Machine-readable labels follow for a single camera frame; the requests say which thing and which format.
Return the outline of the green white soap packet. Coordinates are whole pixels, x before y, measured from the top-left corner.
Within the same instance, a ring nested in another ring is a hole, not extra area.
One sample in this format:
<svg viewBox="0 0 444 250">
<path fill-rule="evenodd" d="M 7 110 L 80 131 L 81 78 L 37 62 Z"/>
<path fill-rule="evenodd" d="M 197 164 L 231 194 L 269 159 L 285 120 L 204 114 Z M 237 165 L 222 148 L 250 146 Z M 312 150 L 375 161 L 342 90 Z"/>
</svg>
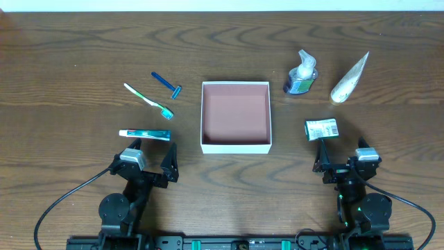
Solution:
<svg viewBox="0 0 444 250">
<path fill-rule="evenodd" d="M 305 134 L 308 141 L 337 138 L 339 131 L 335 119 L 308 120 L 305 122 Z"/>
</svg>

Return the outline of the white shampoo tube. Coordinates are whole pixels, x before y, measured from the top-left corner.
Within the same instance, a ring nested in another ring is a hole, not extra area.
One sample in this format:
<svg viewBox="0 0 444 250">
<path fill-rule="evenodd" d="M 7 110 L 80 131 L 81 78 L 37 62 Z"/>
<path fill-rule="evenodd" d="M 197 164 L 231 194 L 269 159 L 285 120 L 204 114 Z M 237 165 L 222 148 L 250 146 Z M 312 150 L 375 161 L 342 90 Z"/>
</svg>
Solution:
<svg viewBox="0 0 444 250">
<path fill-rule="evenodd" d="M 333 105 L 340 105 L 350 97 L 359 82 L 368 56 L 369 51 L 350 69 L 349 72 L 345 74 L 345 76 L 332 89 L 332 91 L 330 92 L 330 102 Z"/>
</svg>

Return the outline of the clear soap pump bottle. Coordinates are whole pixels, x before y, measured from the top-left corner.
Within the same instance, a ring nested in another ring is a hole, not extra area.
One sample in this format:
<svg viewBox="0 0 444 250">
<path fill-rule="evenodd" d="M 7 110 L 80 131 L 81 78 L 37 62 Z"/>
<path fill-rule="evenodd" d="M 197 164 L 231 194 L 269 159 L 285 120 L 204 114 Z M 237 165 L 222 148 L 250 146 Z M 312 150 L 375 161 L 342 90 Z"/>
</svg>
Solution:
<svg viewBox="0 0 444 250">
<path fill-rule="evenodd" d="M 310 90 L 312 83 L 318 77 L 315 68 L 316 59 L 305 50 L 299 50 L 301 63 L 289 71 L 289 80 L 284 84 L 283 90 L 287 94 L 304 94 Z"/>
</svg>

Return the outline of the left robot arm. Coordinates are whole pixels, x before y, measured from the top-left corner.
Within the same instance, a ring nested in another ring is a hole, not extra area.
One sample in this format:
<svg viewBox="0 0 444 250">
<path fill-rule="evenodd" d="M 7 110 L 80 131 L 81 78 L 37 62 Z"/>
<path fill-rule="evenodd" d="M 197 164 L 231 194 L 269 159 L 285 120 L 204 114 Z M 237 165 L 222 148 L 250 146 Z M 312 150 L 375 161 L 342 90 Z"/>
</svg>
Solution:
<svg viewBox="0 0 444 250">
<path fill-rule="evenodd" d="M 153 188 L 167 188 L 179 178 L 177 145 L 173 143 L 160 167 L 161 174 L 147 172 L 146 157 L 141 150 L 142 141 L 136 139 L 121 153 L 114 156 L 108 167 L 112 175 L 127 180 L 121 193 L 106 196 L 99 205 L 102 220 L 99 242 L 93 249 L 153 249 L 153 238 L 138 231 L 148 197 Z"/>
</svg>

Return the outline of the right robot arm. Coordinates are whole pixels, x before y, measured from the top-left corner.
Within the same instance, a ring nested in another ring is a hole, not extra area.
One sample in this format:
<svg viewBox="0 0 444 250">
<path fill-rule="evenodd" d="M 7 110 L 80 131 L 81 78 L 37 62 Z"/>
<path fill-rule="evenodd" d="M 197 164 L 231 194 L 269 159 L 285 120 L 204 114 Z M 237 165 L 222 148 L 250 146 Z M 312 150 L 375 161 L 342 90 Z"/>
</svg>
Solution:
<svg viewBox="0 0 444 250">
<path fill-rule="evenodd" d="M 354 156 L 345 163 L 333 163 L 326 143 L 319 140 L 313 171 L 323 174 L 324 184 L 335 184 L 339 221 L 345 225 L 327 238 L 327 249 L 388 249 L 383 232 L 389 230 L 391 198 L 366 191 L 366 181 L 376 175 L 381 161 L 378 152 L 361 137 Z"/>
</svg>

